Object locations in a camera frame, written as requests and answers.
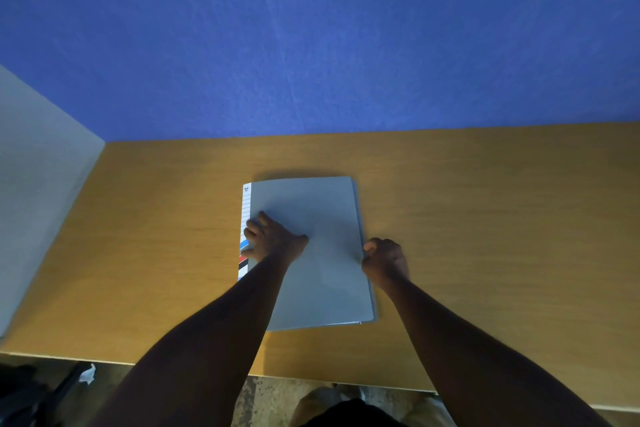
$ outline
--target wood grain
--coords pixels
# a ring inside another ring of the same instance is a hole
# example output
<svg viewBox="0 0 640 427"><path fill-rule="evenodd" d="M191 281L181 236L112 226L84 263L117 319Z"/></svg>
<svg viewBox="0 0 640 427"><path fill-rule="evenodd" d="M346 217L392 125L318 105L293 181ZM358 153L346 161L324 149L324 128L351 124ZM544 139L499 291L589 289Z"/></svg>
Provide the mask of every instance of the wood grain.
<svg viewBox="0 0 640 427"><path fill-rule="evenodd" d="M137 361L234 283L244 182L335 175L437 300L588 402L640 407L640 124L108 144L2 351ZM378 304L267 334L252 373L432 388Z"/></svg>

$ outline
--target gray wall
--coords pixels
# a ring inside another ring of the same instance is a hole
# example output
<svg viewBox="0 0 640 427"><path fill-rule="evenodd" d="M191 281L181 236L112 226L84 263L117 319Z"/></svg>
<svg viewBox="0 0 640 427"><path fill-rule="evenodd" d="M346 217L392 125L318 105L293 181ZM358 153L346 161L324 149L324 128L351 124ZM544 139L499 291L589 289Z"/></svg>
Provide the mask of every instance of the gray wall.
<svg viewBox="0 0 640 427"><path fill-rule="evenodd" d="M0 335L103 147L0 66Z"/></svg>

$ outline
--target gray folder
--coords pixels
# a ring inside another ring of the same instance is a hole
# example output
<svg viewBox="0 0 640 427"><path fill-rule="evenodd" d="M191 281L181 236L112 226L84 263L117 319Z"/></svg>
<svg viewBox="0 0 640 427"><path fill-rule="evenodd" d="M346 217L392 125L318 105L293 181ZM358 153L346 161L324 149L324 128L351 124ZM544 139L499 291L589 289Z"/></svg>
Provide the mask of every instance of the gray folder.
<svg viewBox="0 0 640 427"><path fill-rule="evenodd" d="M363 235L349 177L278 179L245 184L241 229L264 211L309 243L284 278L268 331L374 321L376 305L362 272ZM248 242L241 236L240 250ZM238 280L255 266L240 256Z"/></svg>

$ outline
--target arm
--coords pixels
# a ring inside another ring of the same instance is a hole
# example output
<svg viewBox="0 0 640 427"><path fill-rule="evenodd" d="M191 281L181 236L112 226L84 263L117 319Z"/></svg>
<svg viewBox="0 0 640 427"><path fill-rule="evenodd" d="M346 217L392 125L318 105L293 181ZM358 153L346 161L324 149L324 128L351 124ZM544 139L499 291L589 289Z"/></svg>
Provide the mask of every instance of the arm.
<svg viewBox="0 0 640 427"><path fill-rule="evenodd" d="M540 366L412 284L400 245L374 238L364 248L362 269L395 304L458 427L608 426Z"/></svg>
<svg viewBox="0 0 640 427"><path fill-rule="evenodd" d="M289 265L308 243L265 213L244 235L259 263L224 295L169 331L93 420L99 426L228 426Z"/></svg>

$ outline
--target hand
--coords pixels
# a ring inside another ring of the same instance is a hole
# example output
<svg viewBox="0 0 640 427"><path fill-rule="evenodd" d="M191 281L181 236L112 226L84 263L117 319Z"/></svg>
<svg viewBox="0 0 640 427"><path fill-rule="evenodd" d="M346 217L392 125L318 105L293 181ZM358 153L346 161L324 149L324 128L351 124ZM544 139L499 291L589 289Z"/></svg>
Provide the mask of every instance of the hand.
<svg viewBox="0 0 640 427"><path fill-rule="evenodd" d="M264 211L260 211L258 220L246 222L244 237L251 243L251 248L240 252L244 257L261 262L269 255L276 255L288 266L300 256L309 243L306 235L294 235Z"/></svg>
<svg viewBox="0 0 640 427"><path fill-rule="evenodd" d="M369 280L383 291L398 278L409 280L409 265L396 242L372 238L363 246L367 256L362 261L362 271Z"/></svg>

